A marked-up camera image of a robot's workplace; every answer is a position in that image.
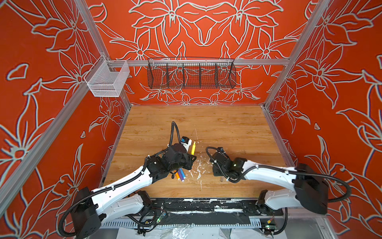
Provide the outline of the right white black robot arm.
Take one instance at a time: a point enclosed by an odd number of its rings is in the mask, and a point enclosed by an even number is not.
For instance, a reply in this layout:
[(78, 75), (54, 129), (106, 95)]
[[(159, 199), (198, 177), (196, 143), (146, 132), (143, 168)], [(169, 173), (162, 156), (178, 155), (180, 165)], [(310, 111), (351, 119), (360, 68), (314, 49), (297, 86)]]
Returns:
[(316, 214), (327, 214), (328, 184), (307, 165), (276, 167), (244, 158), (231, 160), (226, 153), (218, 151), (209, 157), (214, 176), (223, 176), (232, 183), (254, 180), (282, 187), (276, 191), (263, 190), (258, 198), (259, 207), (272, 210), (303, 207)]

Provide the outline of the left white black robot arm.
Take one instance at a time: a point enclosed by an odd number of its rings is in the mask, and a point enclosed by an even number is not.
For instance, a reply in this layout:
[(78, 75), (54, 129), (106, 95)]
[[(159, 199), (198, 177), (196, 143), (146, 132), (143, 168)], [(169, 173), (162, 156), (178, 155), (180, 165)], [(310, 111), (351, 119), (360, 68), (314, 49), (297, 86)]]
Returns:
[(94, 190), (88, 187), (81, 189), (60, 219), (60, 235), (84, 239), (95, 233), (103, 222), (137, 214), (145, 205), (149, 205), (149, 197), (145, 192), (129, 197), (131, 193), (179, 169), (191, 170), (196, 159), (186, 147), (175, 143), (154, 155), (146, 156), (141, 167), (109, 185)]

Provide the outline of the yellow marker pen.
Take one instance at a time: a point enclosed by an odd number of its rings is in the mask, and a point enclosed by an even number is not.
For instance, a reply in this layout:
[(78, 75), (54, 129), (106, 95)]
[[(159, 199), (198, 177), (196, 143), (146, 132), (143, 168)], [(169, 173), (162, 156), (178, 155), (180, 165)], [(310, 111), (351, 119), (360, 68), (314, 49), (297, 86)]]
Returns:
[(196, 151), (196, 142), (194, 141), (194, 143), (192, 145), (191, 155), (195, 155), (195, 151)]

